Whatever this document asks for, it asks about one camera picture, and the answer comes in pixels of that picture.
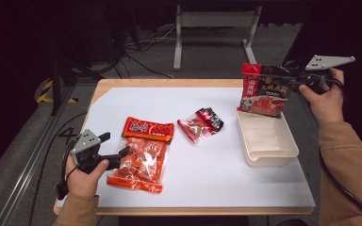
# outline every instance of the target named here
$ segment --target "red snack bag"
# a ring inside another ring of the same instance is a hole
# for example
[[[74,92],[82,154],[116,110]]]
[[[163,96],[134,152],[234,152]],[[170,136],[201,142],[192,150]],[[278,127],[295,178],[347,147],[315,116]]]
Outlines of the red snack bag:
[[[178,120],[178,125],[194,143],[218,133],[224,122],[211,109],[201,108],[184,121]]]
[[[129,117],[123,129],[123,147],[130,146],[118,169],[107,174],[107,184],[160,193],[160,178],[174,125],[140,121]]]
[[[278,71],[273,66],[243,64],[243,92],[238,110],[279,118],[292,87]]]

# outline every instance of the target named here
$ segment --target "red package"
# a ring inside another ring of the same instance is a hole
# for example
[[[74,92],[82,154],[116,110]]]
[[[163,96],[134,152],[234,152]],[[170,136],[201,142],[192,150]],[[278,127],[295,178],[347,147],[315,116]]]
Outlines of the red package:
[[[160,178],[173,139],[174,124],[140,121],[129,117],[123,129],[123,145],[130,152],[120,167],[107,174],[107,184],[160,193]]]
[[[292,90],[272,66],[245,63],[239,111],[280,117]]]
[[[211,107],[201,108],[194,115],[183,121],[178,120],[177,123],[194,143],[218,133],[224,125]]]

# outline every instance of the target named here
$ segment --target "metal stand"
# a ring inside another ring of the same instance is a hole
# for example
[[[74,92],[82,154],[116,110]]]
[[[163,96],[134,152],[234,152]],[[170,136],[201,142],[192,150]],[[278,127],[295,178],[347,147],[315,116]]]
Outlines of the metal stand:
[[[256,63],[252,51],[252,42],[257,28],[258,19],[260,18],[261,7],[256,7],[255,11],[181,11],[177,6],[176,13],[176,44],[174,53],[173,69],[181,70],[182,40],[181,27],[189,26],[248,26],[249,37],[242,40],[246,56],[250,63]]]

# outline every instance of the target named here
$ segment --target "tan sleeve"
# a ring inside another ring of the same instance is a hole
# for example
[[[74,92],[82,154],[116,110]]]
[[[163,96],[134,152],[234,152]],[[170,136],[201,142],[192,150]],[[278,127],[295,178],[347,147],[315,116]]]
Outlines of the tan sleeve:
[[[334,177],[362,201],[362,142],[347,122],[320,128],[325,165]],[[320,225],[362,225],[362,210],[346,198],[330,178],[321,174]]]
[[[69,194],[54,226],[94,226],[99,197],[86,198]]]

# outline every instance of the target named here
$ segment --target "person's right hand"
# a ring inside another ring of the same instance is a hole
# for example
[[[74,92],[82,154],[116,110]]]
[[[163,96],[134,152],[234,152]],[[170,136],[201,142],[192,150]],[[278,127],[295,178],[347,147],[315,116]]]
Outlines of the person's right hand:
[[[343,71],[330,69],[333,78],[343,84]],[[322,95],[315,93],[311,88],[301,85],[299,91],[310,103],[311,111],[317,118],[319,125],[343,120],[343,93],[338,86],[332,86]]]
[[[70,175],[69,173],[75,168],[75,162],[69,155],[67,158],[66,175],[67,187],[69,193],[77,196],[92,198],[95,196],[99,178],[104,174],[109,162],[105,159],[96,166],[96,168],[87,174],[80,169],[75,169]]]

